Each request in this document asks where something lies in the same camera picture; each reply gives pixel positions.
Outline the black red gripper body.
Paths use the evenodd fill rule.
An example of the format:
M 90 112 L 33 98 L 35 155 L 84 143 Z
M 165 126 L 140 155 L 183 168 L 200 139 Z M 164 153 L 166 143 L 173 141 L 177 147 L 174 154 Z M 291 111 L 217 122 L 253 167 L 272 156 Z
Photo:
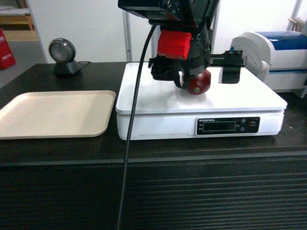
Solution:
M 212 54 L 209 29 L 217 0 L 120 0 L 118 7 L 146 18 L 161 30 L 157 56 L 150 59 L 151 75 L 157 81 L 173 81 L 188 89 L 189 80 L 208 67 L 221 67 L 222 84 L 237 84 L 245 64 L 241 50 Z

